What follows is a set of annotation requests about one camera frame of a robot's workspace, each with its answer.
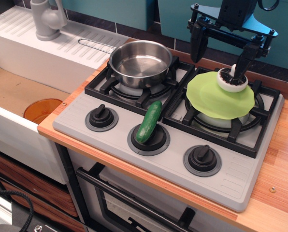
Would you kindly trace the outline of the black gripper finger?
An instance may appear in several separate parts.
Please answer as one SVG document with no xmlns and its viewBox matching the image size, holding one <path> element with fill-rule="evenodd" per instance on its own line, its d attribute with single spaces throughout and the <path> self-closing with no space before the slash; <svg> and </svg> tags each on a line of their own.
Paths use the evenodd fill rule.
<svg viewBox="0 0 288 232">
<path fill-rule="evenodd" d="M 201 26 L 198 23 L 195 23 L 191 29 L 191 52 L 190 56 L 194 63 L 198 63 L 203 57 L 207 45 L 208 45 L 208 36 L 206 34 L 206 27 Z"/>
<path fill-rule="evenodd" d="M 233 77 L 235 82 L 240 82 L 241 80 L 243 80 L 246 71 L 251 66 L 252 62 L 255 60 L 257 53 L 258 53 L 257 45 L 250 43 L 244 46 L 243 52 L 241 53 L 236 62 Z"/>
</svg>

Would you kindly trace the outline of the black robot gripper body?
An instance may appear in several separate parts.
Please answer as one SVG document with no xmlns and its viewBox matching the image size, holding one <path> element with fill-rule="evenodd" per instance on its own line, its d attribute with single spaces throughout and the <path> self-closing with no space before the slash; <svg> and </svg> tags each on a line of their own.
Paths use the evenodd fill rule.
<svg viewBox="0 0 288 232">
<path fill-rule="evenodd" d="M 278 33 L 262 24 L 254 17 L 255 7 L 272 11 L 278 1 L 270 7 L 264 7 L 261 0 L 224 0 L 220 7 L 210 7 L 195 3 L 191 5 L 192 16 L 187 28 L 195 23 L 206 27 L 208 38 L 214 38 L 238 48 L 247 44 L 259 45 L 256 58 L 266 57 L 271 48 L 272 39 Z"/>
</svg>

